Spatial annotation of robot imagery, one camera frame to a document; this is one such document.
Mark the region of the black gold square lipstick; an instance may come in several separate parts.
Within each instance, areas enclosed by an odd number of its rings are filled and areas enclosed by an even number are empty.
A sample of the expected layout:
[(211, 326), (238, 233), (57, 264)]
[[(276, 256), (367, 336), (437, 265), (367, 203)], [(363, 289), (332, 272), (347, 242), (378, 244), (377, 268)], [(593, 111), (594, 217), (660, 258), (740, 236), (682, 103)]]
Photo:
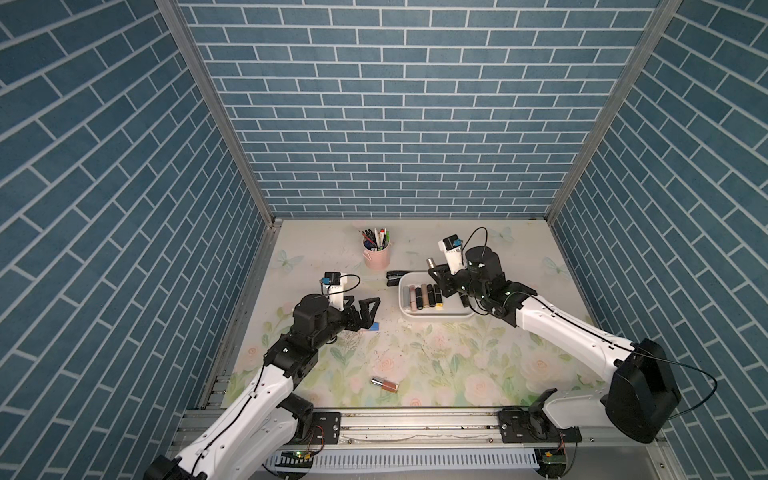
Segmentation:
[(438, 287), (434, 288), (434, 304), (436, 309), (442, 309), (443, 308), (443, 298), (441, 291)]

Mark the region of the black lipstick gold band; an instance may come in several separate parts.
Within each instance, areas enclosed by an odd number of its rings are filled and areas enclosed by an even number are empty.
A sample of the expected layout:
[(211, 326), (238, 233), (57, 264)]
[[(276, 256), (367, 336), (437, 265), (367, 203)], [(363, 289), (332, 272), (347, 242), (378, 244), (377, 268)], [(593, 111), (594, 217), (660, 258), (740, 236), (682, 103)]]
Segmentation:
[(435, 304), (434, 304), (434, 302), (435, 302), (435, 300), (434, 300), (434, 286), (429, 284), (427, 289), (428, 289), (429, 304), (430, 304), (429, 307), (430, 308), (435, 308)]

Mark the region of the beige concealer tube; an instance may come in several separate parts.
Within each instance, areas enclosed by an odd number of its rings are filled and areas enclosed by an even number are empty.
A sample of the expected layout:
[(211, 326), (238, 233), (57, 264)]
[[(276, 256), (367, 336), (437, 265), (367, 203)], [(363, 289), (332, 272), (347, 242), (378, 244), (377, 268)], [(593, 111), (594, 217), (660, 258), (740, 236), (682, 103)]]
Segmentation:
[(422, 284), (421, 287), (420, 287), (421, 288), (422, 308), (428, 308), (430, 306), (427, 287), (428, 287), (427, 284)]

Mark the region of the white plastic storage box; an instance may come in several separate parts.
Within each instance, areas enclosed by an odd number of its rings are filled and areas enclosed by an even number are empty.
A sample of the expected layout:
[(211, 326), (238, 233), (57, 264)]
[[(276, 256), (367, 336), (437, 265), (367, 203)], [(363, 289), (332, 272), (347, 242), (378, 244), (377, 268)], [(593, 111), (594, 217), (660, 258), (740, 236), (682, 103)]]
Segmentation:
[(455, 322), (468, 320), (472, 310), (459, 295), (445, 297), (425, 271), (403, 275), (397, 286), (398, 306), (404, 318), (413, 322)]

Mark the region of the red lip gloss silver cap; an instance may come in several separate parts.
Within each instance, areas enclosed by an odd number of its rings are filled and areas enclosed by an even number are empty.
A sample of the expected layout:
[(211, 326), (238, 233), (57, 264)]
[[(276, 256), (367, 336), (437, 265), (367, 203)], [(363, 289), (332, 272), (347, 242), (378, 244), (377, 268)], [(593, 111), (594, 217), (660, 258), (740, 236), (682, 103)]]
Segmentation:
[(370, 383), (388, 393), (397, 393), (399, 389), (397, 383), (380, 377), (372, 377)]

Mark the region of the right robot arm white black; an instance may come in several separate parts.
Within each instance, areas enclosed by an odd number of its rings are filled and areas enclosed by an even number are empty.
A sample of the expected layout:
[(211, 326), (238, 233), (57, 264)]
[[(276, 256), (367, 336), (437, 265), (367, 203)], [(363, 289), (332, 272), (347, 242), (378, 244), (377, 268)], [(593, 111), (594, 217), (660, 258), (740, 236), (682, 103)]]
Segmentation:
[(614, 427), (639, 443), (655, 440), (681, 400), (673, 363), (659, 344), (630, 341), (562, 311), (533, 288), (507, 279), (488, 247), (455, 247), (444, 255), (443, 264), (427, 262), (444, 297), (474, 300), (482, 312), (552, 343), (602, 381), (583, 391), (550, 388), (530, 406), (532, 414), (560, 430)]

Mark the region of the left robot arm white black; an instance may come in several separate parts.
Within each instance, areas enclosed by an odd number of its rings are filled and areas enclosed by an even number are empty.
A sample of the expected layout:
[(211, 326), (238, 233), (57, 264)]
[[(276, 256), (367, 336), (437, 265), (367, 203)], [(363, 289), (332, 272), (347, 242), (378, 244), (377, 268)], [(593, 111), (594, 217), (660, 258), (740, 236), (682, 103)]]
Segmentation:
[(314, 406), (294, 393), (317, 364), (320, 348), (342, 331), (369, 329), (381, 299), (308, 294), (293, 325), (268, 349), (241, 395), (175, 458), (159, 456), (145, 479), (248, 479), (279, 447), (313, 429)]

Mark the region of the black stapler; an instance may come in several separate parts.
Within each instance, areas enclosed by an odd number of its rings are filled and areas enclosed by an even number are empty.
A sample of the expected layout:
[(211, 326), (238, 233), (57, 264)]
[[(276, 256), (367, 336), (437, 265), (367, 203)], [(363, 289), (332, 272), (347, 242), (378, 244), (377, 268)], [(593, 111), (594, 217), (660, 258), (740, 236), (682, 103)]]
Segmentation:
[(408, 274), (408, 270), (390, 270), (386, 272), (386, 281), (389, 287), (399, 284), (403, 276)]

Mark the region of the pink metal pen bucket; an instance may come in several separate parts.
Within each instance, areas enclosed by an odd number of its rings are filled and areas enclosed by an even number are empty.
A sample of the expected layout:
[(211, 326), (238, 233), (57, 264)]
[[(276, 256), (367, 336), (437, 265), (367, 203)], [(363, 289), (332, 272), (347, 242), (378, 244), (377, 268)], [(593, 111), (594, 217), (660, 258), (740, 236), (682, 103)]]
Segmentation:
[(391, 248), (376, 249), (370, 242), (363, 245), (363, 260), (368, 269), (384, 271), (390, 265)]

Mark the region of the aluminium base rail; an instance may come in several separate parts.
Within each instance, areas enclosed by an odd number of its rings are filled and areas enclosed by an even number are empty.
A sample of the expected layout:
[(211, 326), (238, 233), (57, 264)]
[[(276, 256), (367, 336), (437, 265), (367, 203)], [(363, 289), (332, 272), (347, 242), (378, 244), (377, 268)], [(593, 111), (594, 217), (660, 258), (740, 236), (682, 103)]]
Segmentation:
[(613, 427), (581, 427), (577, 434), (551, 433), (536, 439), (523, 426), (523, 414), (514, 411), (505, 419), (498, 407), (490, 408), (317, 408), (315, 434), (326, 436), (327, 448), (448, 448), (524, 446), (638, 447)]

